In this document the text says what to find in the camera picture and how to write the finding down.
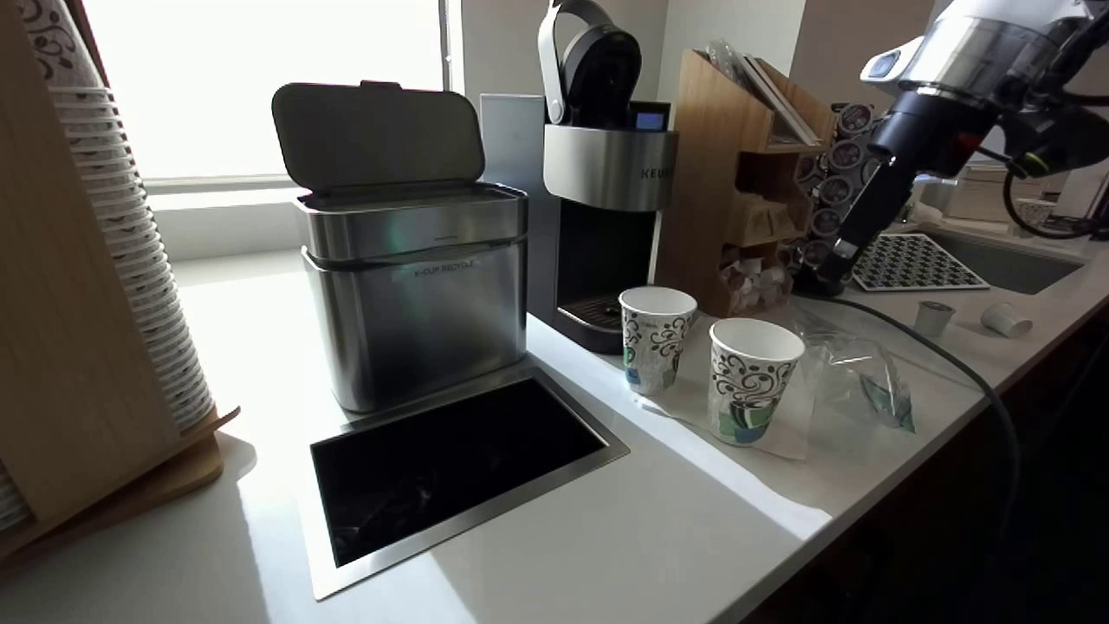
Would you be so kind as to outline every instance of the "black opening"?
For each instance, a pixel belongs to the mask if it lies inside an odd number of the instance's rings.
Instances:
[[[534,482],[602,442],[542,383],[313,447],[337,564]]]
[[[619,295],[649,282],[654,212],[602,212],[562,200],[559,306]]]

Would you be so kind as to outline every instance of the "appliance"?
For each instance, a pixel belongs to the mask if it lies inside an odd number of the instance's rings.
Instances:
[[[554,24],[586,20],[565,57]],[[477,100],[489,180],[529,198],[526,309],[586,352],[619,352],[617,295],[649,286],[677,136],[666,106],[631,100],[639,41],[589,0],[550,3],[536,33],[544,99]]]

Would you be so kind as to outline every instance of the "cable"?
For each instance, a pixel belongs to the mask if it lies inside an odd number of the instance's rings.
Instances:
[[[997,161],[1003,167],[1011,167],[1011,161],[997,150],[978,145],[975,152]]]
[[[1006,200],[1006,212],[1007,212],[1007,220],[1019,226],[1019,230],[1026,230],[1026,234],[1033,234],[1033,237],[1041,237],[1041,240],[1082,240],[1082,237],[1087,237],[1090,234],[1090,226],[1087,224],[1077,224],[1070,234],[1050,234],[1050,230],[1041,230],[1041,226],[1033,226],[1028,220],[1022,220],[1019,212],[1014,212],[1014,200],[1011,200],[1011,169],[1006,174],[1006,183],[1003,183],[1003,200]]]
[[[1063,93],[1070,106],[1109,109],[1109,93]]]
[[[869,309],[869,306],[858,306],[858,303],[849,303],[849,299],[813,299],[813,303],[833,303],[833,306],[841,306],[841,309],[856,309],[856,313],[866,313],[866,315],[902,329],[904,338],[910,338],[915,345],[929,346],[946,366],[954,366],[960,375],[968,375],[984,391],[984,400],[991,404],[991,410],[993,410],[993,418],[1003,423],[1003,435],[1006,435],[1006,450],[1007,450],[1007,494],[1006,494],[1006,502],[1003,502],[1003,521],[997,521],[997,534],[993,534],[993,546],[989,552],[989,563],[984,563],[980,588],[975,594],[975,598],[980,598],[989,591],[989,582],[993,578],[997,564],[1003,564],[1003,552],[1006,552],[1006,540],[1007,540],[1007,531],[1011,531],[1011,517],[1014,517],[1014,502],[1019,502],[1019,489],[1022,489],[1019,435],[1014,435],[1007,406],[1003,404],[1003,395],[970,366],[963,366],[960,358],[954,358],[939,345],[924,340],[910,328],[896,322],[893,315],[879,313],[879,309]]]

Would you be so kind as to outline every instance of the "kitchen counter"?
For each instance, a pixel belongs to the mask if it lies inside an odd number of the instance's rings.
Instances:
[[[1007,390],[1109,295],[1109,255],[1041,295],[939,295],[955,306],[943,346]],[[175,269],[207,383],[244,418],[219,435],[226,477],[187,501],[96,531],[0,578],[0,620],[735,620],[799,573],[872,502],[929,463],[984,395],[893,329],[825,303],[797,303],[885,345],[910,390],[915,435],[837,404],[811,410],[799,375],[783,423],[804,423],[797,458],[724,447],[699,418],[708,338],[678,384],[646,406],[617,358],[596,358],[536,318],[529,354],[626,456],[529,501],[418,558],[316,603],[297,517],[306,442],[342,414],[296,255]],[[917,295],[849,295],[910,322]],[[1035,318],[1022,340],[978,315],[1006,303]]]

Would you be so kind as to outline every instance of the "white wall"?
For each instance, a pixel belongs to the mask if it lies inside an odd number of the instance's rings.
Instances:
[[[790,76],[828,106],[887,106],[887,93],[858,83],[858,70],[921,36],[929,13],[931,0],[806,0]]]
[[[633,99],[660,99],[660,59],[670,0],[596,0],[617,29],[642,44],[646,66]],[[468,99],[483,93],[542,93],[536,29],[549,0],[452,0],[462,20],[462,83]]]
[[[787,72],[799,13],[804,0],[670,0],[660,93],[671,100],[681,57],[717,39]]]
[[[1109,93],[1109,50],[1100,50],[1070,83],[1077,93]]]

